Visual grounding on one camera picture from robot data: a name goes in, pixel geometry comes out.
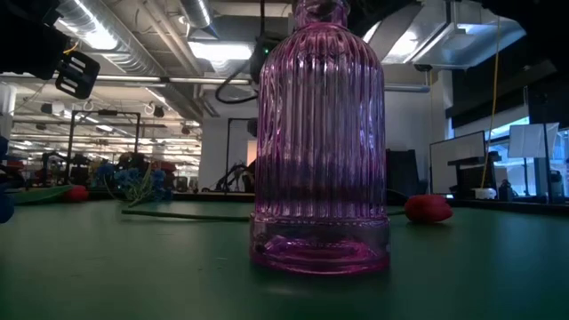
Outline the black chair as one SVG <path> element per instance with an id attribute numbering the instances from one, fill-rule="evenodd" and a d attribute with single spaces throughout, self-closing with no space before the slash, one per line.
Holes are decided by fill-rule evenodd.
<path id="1" fill-rule="evenodd" d="M 386 157 L 387 205 L 404 205 L 409 197 L 425 193 L 426 183 L 419 177 L 413 149 L 388 149 Z"/>

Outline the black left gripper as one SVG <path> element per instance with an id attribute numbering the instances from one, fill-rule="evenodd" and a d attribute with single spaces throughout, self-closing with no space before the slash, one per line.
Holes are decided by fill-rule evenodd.
<path id="1" fill-rule="evenodd" d="M 0 0 L 0 74 L 28 73 L 80 100 L 88 99 L 100 64 L 78 51 L 64 53 L 69 38 L 54 23 L 61 0 Z"/>

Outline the white panel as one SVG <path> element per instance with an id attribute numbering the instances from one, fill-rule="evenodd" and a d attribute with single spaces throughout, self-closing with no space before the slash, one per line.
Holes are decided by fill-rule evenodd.
<path id="1" fill-rule="evenodd" d="M 559 123 L 509 127 L 508 158 L 551 158 Z"/>

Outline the black stand frame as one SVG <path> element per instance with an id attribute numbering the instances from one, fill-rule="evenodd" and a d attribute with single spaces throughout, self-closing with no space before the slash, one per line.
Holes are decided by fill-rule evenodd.
<path id="1" fill-rule="evenodd" d="M 66 184 L 69 183 L 69 175 L 70 175 L 70 167 L 71 167 L 71 154 L 72 154 L 72 147 L 73 147 L 73 139 L 74 139 L 74 131 L 76 127 L 75 117 L 83 113 L 85 115 L 90 114 L 97 114 L 98 116 L 135 116 L 136 117 L 136 125 L 135 125 L 135 136 L 134 136 L 134 153 L 138 153 L 139 149 L 139 137 L 140 137 L 140 125 L 141 125 L 141 113 L 139 112 L 124 112 L 124 111 L 117 111 L 117 110 L 110 110 L 110 109 L 101 109 L 98 111 L 85 111 L 85 110 L 72 110 L 71 111 L 71 119 L 69 125 L 69 135 L 68 135 L 68 153 L 67 153 L 67 163 L 65 167 L 65 174 L 64 174 L 64 182 Z"/>

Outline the blue artificial flower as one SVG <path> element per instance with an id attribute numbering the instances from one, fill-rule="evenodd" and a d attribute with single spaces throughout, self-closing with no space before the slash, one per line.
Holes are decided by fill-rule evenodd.
<path id="1" fill-rule="evenodd" d="M 166 174 L 149 166 L 142 171 L 128 168 L 118 172 L 103 172 L 103 185 L 111 196 L 118 190 L 129 207 L 148 202 L 161 202 L 172 199 L 172 189 L 165 185 Z"/>

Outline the green table mat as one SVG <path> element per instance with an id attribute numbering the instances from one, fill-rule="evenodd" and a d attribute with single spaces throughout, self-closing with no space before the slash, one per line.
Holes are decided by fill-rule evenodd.
<path id="1" fill-rule="evenodd" d="M 253 265 L 250 204 L 24 206 L 0 225 L 0 320 L 569 320 L 569 218 L 458 208 L 391 218 L 391 264 L 358 276 Z"/>

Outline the purple ribbed glass vase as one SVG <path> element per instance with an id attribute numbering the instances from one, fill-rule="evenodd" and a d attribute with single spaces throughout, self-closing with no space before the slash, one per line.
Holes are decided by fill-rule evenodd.
<path id="1" fill-rule="evenodd" d="M 249 252 L 303 274 L 387 268 L 384 76 L 348 0 L 296 0 L 260 72 Z"/>

